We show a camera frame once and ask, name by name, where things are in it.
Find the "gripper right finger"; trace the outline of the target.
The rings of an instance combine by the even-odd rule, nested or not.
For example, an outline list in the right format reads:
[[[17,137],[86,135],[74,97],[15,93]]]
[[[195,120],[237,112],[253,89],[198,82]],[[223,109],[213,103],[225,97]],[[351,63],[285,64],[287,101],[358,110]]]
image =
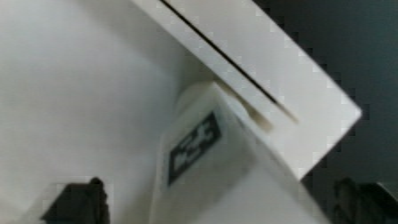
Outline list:
[[[333,224],[398,224],[398,182],[333,184]]]

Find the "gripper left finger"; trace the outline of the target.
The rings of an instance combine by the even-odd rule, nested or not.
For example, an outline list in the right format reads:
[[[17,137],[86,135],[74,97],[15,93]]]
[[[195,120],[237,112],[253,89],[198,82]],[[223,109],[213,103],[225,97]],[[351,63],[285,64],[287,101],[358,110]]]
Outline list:
[[[97,177],[69,183],[40,216],[44,224],[109,224],[108,195]]]

